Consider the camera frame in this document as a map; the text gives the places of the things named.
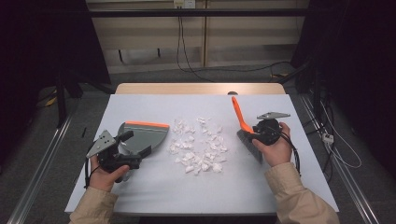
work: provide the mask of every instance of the person's left hand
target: person's left hand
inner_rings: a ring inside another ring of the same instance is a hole
[[[97,167],[99,167],[98,157],[92,156],[91,170],[93,171]],[[111,174],[99,167],[91,174],[90,187],[110,192],[113,189],[114,181],[125,175],[128,171],[128,165],[121,166]]]

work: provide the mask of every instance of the person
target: person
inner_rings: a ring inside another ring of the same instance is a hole
[[[279,122],[282,132],[290,136],[290,128]],[[339,223],[334,209],[318,195],[304,187],[300,175],[290,162],[291,146],[283,138],[266,146],[253,139],[253,145],[262,152],[271,166],[265,177],[276,197],[276,215],[280,223]],[[91,158],[91,168],[98,167],[97,157]],[[90,186],[82,196],[76,210],[70,215],[71,224],[109,223],[117,195],[110,191],[114,181],[128,172],[127,165],[109,174],[97,169],[91,175]]]

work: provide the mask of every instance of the white tabletop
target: white tabletop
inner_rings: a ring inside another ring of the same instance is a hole
[[[291,140],[298,148],[304,185],[330,204],[337,205],[318,161],[304,134],[304,129],[288,95],[239,95],[245,122],[257,124],[258,115],[267,112],[291,114],[279,119],[291,128]],[[210,119],[211,126],[222,127],[224,145],[221,173],[185,173],[184,166],[175,163],[177,155],[168,149],[177,136],[172,131],[153,153],[143,159],[140,169],[133,171],[127,182],[116,184],[113,193],[120,195],[114,211],[136,216],[187,215],[265,215],[276,211],[275,197],[263,173],[269,165],[257,163],[236,136],[240,129],[228,95],[112,95],[98,128],[96,137],[104,129],[116,135],[126,120],[168,123],[175,127],[175,119],[193,125],[195,150],[205,139],[197,118]],[[65,212],[73,212],[83,195],[84,173],[81,169],[76,187]]]

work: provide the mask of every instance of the carpeted floor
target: carpeted floor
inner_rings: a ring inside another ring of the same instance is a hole
[[[227,69],[247,70],[261,67],[263,66],[233,66],[227,67]],[[279,64],[273,67],[272,72],[269,68],[252,72],[210,70],[199,72],[197,75],[215,82],[268,82],[271,79],[271,73],[285,73],[290,69],[287,64]],[[132,75],[121,74],[113,75],[111,78],[113,81],[111,88],[116,88],[122,82],[203,82],[194,74],[179,70],[142,72]],[[78,104],[77,111],[54,157],[51,169],[45,175],[25,223],[68,222],[68,215],[64,209],[74,188],[75,179],[81,170],[86,148],[94,138],[109,98],[108,95],[91,86],[85,84],[81,84],[81,86],[84,90],[81,99],[67,98],[68,108]],[[290,81],[284,87],[294,103],[300,121],[302,123],[309,121],[310,118],[301,101],[301,95],[296,93],[293,82]],[[396,214],[392,209],[396,205],[396,181],[371,156],[364,141],[352,132],[352,127],[348,124],[342,111],[337,108],[336,102],[332,103],[332,109],[336,130],[361,157],[362,166],[357,169],[350,168],[350,172],[373,207],[379,221],[393,223],[396,220]],[[3,173],[0,175],[0,223],[7,223],[27,183],[35,174],[35,169],[55,133],[57,116],[56,105],[38,108],[31,125],[4,165]],[[311,124],[305,127],[307,132],[313,129]],[[344,160],[357,164],[356,156],[337,138],[337,147]],[[323,166],[327,159],[327,152],[318,134],[311,133],[308,135],[308,139],[317,155],[319,164]],[[326,170],[326,174],[329,173],[330,166]],[[335,168],[333,168],[329,185],[341,211],[338,214],[341,223],[365,223]],[[138,219],[138,217],[114,216],[112,222],[137,223]]]

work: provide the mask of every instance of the beige sleeve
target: beige sleeve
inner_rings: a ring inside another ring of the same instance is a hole
[[[276,213],[281,223],[339,223],[334,209],[303,186],[291,162],[274,166],[265,177],[276,197]]]
[[[70,215],[69,224],[109,223],[117,199],[115,194],[88,187]]]

